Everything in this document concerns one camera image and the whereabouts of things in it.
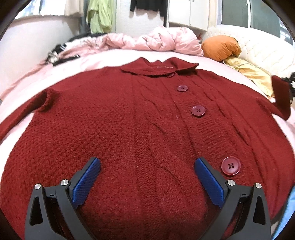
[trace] white cabinet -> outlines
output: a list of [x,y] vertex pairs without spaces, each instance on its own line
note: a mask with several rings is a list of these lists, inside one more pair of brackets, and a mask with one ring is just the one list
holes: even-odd
[[169,0],[168,22],[207,31],[209,0]]
[[191,0],[169,0],[168,21],[189,26]]
[[209,0],[191,0],[189,25],[207,31],[209,19]]

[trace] blue gripper pad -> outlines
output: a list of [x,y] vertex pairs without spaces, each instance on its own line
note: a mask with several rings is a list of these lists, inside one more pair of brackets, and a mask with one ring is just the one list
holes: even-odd
[[98,174],[100,173],[101,164],[98,158],[95,158],[80,180],[73,188],[72,205],[77,208],[82,205],[92,188]]
[[195,172],[212,203],[221,208],[224,203],[224,190],[200,158],[195,161]]

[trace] metal screw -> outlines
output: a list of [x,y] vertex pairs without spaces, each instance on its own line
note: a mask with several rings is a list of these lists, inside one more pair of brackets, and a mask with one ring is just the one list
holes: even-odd
[[38,184],[35,185],[35,189],[36,190],[40,189],[40,187],[41,187],[41,184],[40,183],[38,183]]
[[230,185],[230,186],[234,186],[236,183],[235,183],[235,181],[234,180],[228,180],[227,181],[227,183],[228,183],[228,185]]
[[262,188],[262,186],[261,186],[260,183],[256,183],[256,184],[255,184],[255,187],[257,187],[258,189]]
[[68,183],[69,183],[69,180],[67,180],[67,179],[61,181],[61,185],[63,185],[63,186],[68,185]]

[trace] knit sweater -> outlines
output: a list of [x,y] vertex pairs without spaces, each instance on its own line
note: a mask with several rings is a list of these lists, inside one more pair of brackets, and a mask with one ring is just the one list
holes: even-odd
[[[273,77],[272,104],[196,67],[140,58],[83,72],[6,118],[0,139],[35,110],[1,181],[1,209],[20,237],[34,185],[70,179],[92,156],[101,173],[78,212],[98,239],[197,239],[219,211],[195,174],[199,156],[220,172],[223,159],[237,157],[241,170],[231,179],[261,183],[273,218],[294,184],[293,151],[271,115],[289,117],[288,85]],[[195,105],[205,107],[202,117]]]

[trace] hanging clothes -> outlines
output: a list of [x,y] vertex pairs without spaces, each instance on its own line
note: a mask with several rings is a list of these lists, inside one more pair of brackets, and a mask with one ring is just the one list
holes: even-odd
[[66,16],[84,16],[84,0],[67,0],[65,4]]
[[110,33],[113,29],[113,0],[90,0],[86,17],[91,33]]
[[131,0],[130,11],[137,9],[160,11],[161,17],[167,17],[167,0]]

